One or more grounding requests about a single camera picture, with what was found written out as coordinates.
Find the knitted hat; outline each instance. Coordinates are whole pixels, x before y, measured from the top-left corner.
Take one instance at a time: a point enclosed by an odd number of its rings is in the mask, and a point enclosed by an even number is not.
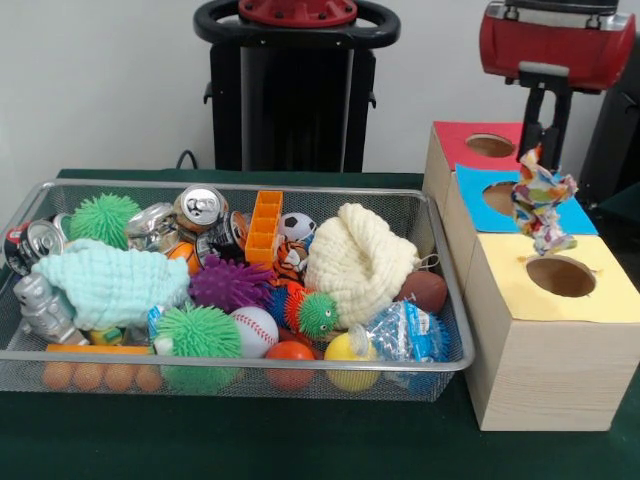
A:
[[[420,263],[418,250],[360,204],[346,203],[311,244],[305,285],[336,302],[339,327],[367,324]]]

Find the green koosh ball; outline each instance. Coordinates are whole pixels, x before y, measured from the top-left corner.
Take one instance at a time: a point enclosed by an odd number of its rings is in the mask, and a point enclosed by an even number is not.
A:
[[[91,238],[126,250],[124,229],[138,212],[138,204],[127,196],[103,193],[85,199],[71,217],[71,240]]]
[[[233,317],[210,307],[167,311],[157,326],[156,339],[170,339],[171,354],[178,357],[239,358],[240,332]],[[178,393],[212,395],[229,385],[237,368],[181,367],[167,365],[162,376]]]

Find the cardboard box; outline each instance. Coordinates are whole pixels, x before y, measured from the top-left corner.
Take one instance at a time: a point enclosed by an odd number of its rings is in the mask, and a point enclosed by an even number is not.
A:
[[[521,130],[521,123],[459,122],[435,122],[431,129],[423,191],[440,211],[461,289],[467,279],[475,229],[465,213],[456,168],[518,171]]]
[[[519,136],[514,125],[502,128]],[[470,132],[509,134],[435,124],[424,190],[440,209],[474,332],[467,382],[480,428],[607,430],[640,360],[640,295],[575,201],[559,213],[578,247],[540,260],[509,216],[515,153],[469,154]]]
[[[478,424],[608,430],[640,359],[640,295],[597,236],[544,258],[531,244],[481,233],[473,251],[466,376]]]
[[[445,211],[456,164],[482,170],[518,170],[521,123],[434,122],[423,190]]]

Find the light blue crinkled fabric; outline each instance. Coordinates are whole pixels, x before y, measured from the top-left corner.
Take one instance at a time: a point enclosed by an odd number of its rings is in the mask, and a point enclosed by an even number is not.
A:
[[[64,290],[82,330],[142,326],[153,306],[171,308],[188,298],[183,258],[122,251],[95,240],[77,240],[62,255],[44,257],[33,271]]]

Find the white wall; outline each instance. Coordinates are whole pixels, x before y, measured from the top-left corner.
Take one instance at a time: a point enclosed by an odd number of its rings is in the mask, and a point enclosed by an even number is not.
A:
[[[204,0],[0,3],[0,222],[64,167],[168,168],[184,148],[213,166],[202,104],[208,49],[192,29]],[[401,40],[377,52],[365,170],[421,172],[434,120],[519,121],[526,94],[482,72],[488,0],[383,0]],[[638,10],[640,0],[622,0]],[[601,103],[576,96],[565,165],[576,171]]]

